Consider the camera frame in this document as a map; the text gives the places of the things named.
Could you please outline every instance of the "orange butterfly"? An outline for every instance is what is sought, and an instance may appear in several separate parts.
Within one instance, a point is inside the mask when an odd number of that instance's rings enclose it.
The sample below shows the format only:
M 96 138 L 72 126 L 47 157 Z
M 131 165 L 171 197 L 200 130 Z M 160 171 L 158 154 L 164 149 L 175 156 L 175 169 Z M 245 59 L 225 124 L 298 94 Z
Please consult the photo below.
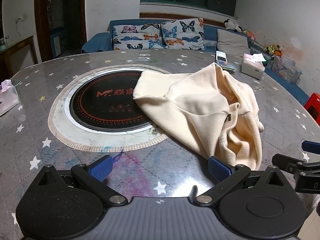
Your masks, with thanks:
M 200 27 L 202 28 L 203 27 L 203 19 L 202 18 L 198 18 L 198 21 L 199 21 Z
M 175 41 L 174 40 L 166 40 L 165 41 L 166 43 L 169 43 L 170 46 L 174 46 L 175 44 L 180 44 L 183 46 L 183 42 L 181 39 L 176 39 Z
M 153 35 L 144 34 L 143 37 L 145 40 L 156 40 L 156 41 L 159 40 L 158 34 L 153 34 Z

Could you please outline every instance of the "pink butterfly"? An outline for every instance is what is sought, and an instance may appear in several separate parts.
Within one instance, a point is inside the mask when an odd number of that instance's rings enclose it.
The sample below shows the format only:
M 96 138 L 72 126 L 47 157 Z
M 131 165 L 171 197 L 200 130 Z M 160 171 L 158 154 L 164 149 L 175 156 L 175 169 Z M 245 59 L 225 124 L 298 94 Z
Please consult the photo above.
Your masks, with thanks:
M 136 26 L 124 26 L 121 33 L 138 33 Z

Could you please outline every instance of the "doorway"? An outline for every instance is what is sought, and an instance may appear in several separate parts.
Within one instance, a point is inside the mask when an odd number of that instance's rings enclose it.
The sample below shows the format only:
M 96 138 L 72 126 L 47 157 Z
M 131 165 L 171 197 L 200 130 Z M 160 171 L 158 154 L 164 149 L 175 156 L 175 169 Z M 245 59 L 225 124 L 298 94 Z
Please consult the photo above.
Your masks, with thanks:
M 42 61 L 80 54 L 86 40 L 84 0 L 35 0 Z

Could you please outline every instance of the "wooden door frame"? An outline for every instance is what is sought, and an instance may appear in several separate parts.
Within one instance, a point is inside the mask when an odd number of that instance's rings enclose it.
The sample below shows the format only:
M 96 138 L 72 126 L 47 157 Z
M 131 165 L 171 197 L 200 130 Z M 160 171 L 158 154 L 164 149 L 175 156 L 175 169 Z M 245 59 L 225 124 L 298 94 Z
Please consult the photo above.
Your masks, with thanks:
M 85 3 L 84 0 L 80 0 L 82 39 L 84 41 L 87 41 L 84 3 Z M 50 34 L 49 34 L 47 0 L 35 0 L 35 22 L 36 22 L 36 33 L 37 33 L 41 60 L 42 62 L 45 62 L 53 59 L 51 42 L 50 42 Z

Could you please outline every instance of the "white tissue box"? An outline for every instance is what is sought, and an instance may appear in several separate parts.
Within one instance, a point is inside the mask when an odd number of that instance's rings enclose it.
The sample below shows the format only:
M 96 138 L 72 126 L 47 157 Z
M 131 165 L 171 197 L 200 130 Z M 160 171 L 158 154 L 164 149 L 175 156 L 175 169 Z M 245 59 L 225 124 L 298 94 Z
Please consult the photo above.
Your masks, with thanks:
M 8 112 L 11 108 L 19 103 L 19 96 L 16 88 L 7 79 L 0 86 L 0 116 Z
M 244 54 L 241 64 L 241 72 L 252 76 L 257 79 L 261 79 L 264 73 L 265 67 L 261 62 L 255 62 L 252 59 L 252 55 Z

